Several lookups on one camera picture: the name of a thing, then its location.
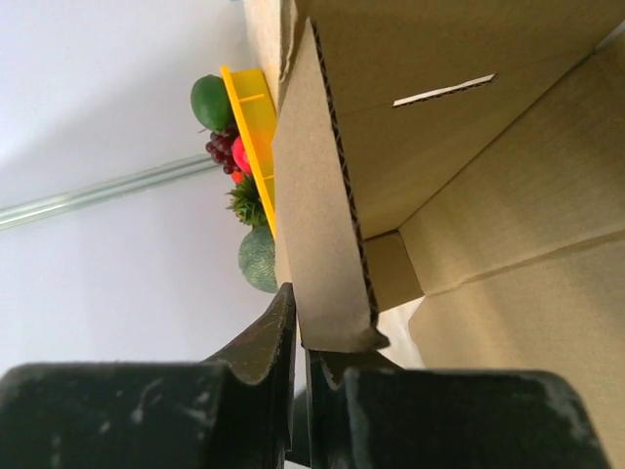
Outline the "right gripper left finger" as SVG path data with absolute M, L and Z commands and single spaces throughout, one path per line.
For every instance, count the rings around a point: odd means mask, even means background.
M 201 362 L 35 362 L 1 380 L 5 468 L 280 468 L 292 440 L 295 299 Z

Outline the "brown cardboard box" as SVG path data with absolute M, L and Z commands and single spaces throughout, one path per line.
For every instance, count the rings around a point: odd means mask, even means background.
M 624 464 L 624 5 L 247 1 L 307 352 L 539 370 Z

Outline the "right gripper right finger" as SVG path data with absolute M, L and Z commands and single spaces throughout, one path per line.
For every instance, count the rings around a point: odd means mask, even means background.
M 378 352 L 307 353 L 314 468 L 607 468 L 560 376 L 402 369 Z

